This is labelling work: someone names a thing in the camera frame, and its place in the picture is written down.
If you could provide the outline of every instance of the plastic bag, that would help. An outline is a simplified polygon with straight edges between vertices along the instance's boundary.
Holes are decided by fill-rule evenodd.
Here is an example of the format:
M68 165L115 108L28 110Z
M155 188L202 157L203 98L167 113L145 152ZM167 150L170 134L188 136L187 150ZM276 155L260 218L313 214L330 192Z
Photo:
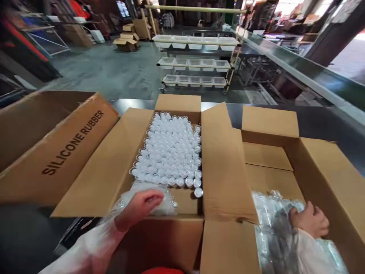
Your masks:
M178 207L178 204L174 201L174 197L171 195L167 186L156 185L149 182L134 181L131 189L121 195L118 201L114 204L113 208L110 210L109 214L102 218L98 225L118 216L129 204L130 200L132 200L133 196L137 192L150 189L159 190L164 194L162 203L151 212L151 215L177 215L176 208Z

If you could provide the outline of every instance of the concrete floor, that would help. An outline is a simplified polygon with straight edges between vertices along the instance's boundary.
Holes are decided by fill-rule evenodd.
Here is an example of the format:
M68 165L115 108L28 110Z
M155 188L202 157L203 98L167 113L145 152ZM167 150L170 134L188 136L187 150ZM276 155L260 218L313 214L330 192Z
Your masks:
M115 48L108 41L89 49L75 48L72 52L55 55L52 64L63 78L48 83L42 90L98 91L107 100L156 99L161 87L156 66L161 58L158 48L150 42L140 42L136 52L117 52ZM166 90L169 94L201 95L202 102L266 104L260 96L252 96L254 92L244 91L236 75L227 95L223 95L222 89L176 87Z

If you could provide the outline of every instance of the person's hand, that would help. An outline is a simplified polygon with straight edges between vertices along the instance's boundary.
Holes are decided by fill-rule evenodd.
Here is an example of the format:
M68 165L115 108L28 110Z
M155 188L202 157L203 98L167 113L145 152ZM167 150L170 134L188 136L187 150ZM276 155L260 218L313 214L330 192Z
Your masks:
M328 219L319 207L313 207L311 202L307 202L305 210L300 213L293 207L289 212L289 220L294 228L304 230L314 239L328 234Z
M136 193L126 208L115 218L115 224L119 231L125 232L135 225L163 200L163 193L157 190L146 190Z

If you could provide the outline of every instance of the white sleeve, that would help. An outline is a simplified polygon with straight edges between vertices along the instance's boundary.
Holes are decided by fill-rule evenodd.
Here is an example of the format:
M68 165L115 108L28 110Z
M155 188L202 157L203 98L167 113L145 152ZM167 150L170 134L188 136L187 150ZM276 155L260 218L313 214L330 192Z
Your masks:
M97 226L77 239L72 248L40 274L104 274L125 233L117 230L114 219Z
M320 249L316 240L307 232L296 229L293 235L292 251L296 252L300 274L334 273L326 254Z

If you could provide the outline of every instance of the white plastic tray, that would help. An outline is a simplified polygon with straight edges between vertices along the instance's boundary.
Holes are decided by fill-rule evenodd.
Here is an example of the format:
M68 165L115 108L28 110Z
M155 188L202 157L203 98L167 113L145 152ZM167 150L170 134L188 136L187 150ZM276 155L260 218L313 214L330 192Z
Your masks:
M166 42L159 42L159 40L162 40L162 41L170 41L172 38L171 35L162 35L162 34L158 34L154 37L152 37L152 40L155 42L155 45L159 48L168 48L169 46L171 46L171 43L166 43Z
M203 42L204 43L213 43L213 44L217 44L217 45L205 45L205 48L208 50L217 50L219 45L219 39L218 37L203 37Z
M229 46L221 46L221 49L224 51L232 51L236 48L238 41L233 37L220 37L219 38L220 44L226 44Z
M224 88L227 85L224 77L213 77L213 81L215 88Z
M230 68L227 60L214 60L214 63L215 66L219 67L216 68L218 72L227 72Z
M185 67L180 67L180 66L174 66L175 70L186 70L186 64L187 64L187 59L185 58L175 58L175 60L172 63L173 65L183 65Z
M174 60L175 58L173 57L162 57L158 63L163 69L172 69L173 68L172 63Z
M201 59L189 59L187 61L187 65L198 65L201 66L202 65L202 60ZM189 70L193 70L193 71L200 71L200 68L198 67L189 67Z
M185 48L187 44L188 36L179 36L179 35L173 35L171 40L175 42L182 42L180 43L172 43L173 48Z
M199 87L202 84L202 78L200 76L190 76L189 84L192 87Z
M205 68L205 66L215 66L214 59L202 59L203 71L214 71L214 68Z
M214 84L213 77L202 77L202 85L205 88L211 88Z
M164 81L166 86L175 86L176 82L177 82L177 78L178 78L177 75L167 74L165 76L165 78L163 79L163 81Z
M194 42L194 43L202 43L203 42L203 38L202 37L194 37L194 36L189 36L189 38L187 39L188 42ZM188 44L189 49L202 49L203 45L199 45L199 44Z
M178 86L187 86L189 84L189 76L178 75L177 84Z

